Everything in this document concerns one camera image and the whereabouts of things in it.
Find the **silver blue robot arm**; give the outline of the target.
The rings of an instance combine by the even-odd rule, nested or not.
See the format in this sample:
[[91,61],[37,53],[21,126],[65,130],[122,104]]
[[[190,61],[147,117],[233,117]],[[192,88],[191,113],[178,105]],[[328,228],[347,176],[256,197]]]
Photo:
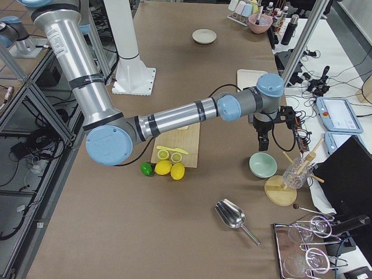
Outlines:
[[147,116],[126,118],[113,106],[106,80],[83,36],[87,1],[23,1],[36,28],[42,30],[84,115],[85,147],[104,166],[124,166],[133,147],[148,138],[215,117],[225,121],[253,116],[261,148],[278,115],[285,82],[277,74],[262,75],[254,87],[210,96]]

